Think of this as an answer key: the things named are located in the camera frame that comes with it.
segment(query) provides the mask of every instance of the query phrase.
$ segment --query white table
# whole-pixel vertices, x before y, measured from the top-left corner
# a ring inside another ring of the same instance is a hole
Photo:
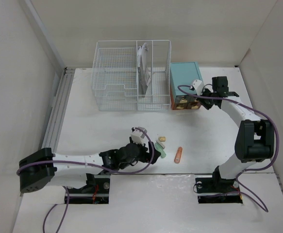
[[[198,204],[190,173],[211,173],[233,154],[238,129],[224,112],[216,107],[169,113],[99,112],[90,91],[90,72],[75,72],[57,152],[81,155],[118,149],[128,143],[131,127],[142,126],[153,140],[166,136],[167,156],[145,170],[149,175],[112,175],[109,204],[70,205],[60,233],[283,232],[283,195],[272,168],[240,177],[265,201],[269,213],[246,197],[243,205]],[[214,76],[228,76],[230,90],[250,106],[238,68],[202,67],[201,74],[205,83]],[[173,159],[179,146],[183,155],[177,165]],[[40,233],[48,209],[62,203],[64,194],[61,187],[25,194],[13,232]],[[64,208],[59,205],[49,215],[47,232],[57,229]]]
[[[100,112],[90,88],[91,70],[75,71],[57,153],[90,155],[119,149],[129,143],[131,128],[137,126],[146,128],[152,141],[159,135],[166,137],[166,158],[159,159],[143,174],[212,173],[234,153],[238,127],[216,106],[209,111],[200,108],[167,113]],[[212,77],[227,76],[230,90],[251,106],[239,68],[202,67],[200,71],[205,84],[211,83]],[[178,147],[183,148],[183,153],[181,162],[175,164]],[[267,163],[269,160],[253,167]],[[125,171],[144,166],[138,163]]]

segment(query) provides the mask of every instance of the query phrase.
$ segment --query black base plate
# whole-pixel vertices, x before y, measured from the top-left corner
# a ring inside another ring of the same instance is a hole
[[[237,196],[221,196],[221,197],[208,197],[198,196],[199,204],[214,204],[214,203],[243,203],[239,195]]]
[[[214,185],[212,177],[196,177],[195,178],[197,193],[228,193],[235,191],[231,184]]]

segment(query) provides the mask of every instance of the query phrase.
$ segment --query white wire basket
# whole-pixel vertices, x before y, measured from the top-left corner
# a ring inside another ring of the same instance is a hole
[[[138,48],[144,45],[146,65],[142,67],[150,77],[146,91],[140,81],[140,63],[137,61]],[[99,110],[168,110],[170,52],[169,40],[97,42],[91,87]]]

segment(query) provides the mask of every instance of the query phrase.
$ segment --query screw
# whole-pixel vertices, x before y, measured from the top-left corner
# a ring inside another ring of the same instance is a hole
[[[103,188],[104,189],[109,189],[110,188],[110,184],[108,182],[103,183]]]
[[[202,182],[201,181],[196,182],[196,187],[197,188],[203,188]]]

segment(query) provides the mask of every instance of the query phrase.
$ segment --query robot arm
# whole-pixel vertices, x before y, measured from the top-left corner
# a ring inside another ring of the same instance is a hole
[[[20,191],[30,193],[46,185],[69,186],[79,189],[87,184],[89,175],[109,174],[106,169],[118,171],[127,166],[134,166],[137,162],[149,163],[152,156],[153,142],[149,142],[149,149],[144,144],[145,135],[132,129],[130,143],[120,149],[108,150],[92,155],[61,155],[52,153],[51,148],[43,148],[19,162],[19,168],[39,161],[79,162],[84,165],[48,163],[30,166],[19,173]],[[154,149],[154,164],[161,153]]]
[[[227,77],[214,77],[212,83],[214,92],[204,88],[205,85],[200,80],[193,81],[191,85],[199,96],[220,97],[242,103],[237,93],[229,92]],[[273,156],[274,128],[268,120],[263,120],[254,112],[230,101],[199,98],[197,100],[207,110],[213,105],[218,106],[239,127],[235,153],[213,172],[215,189],[219,187],[219,190],[222,190],[222,186],[233,185],[240,172]],[[255,135],[260,136],[260,139],[254,139]]]

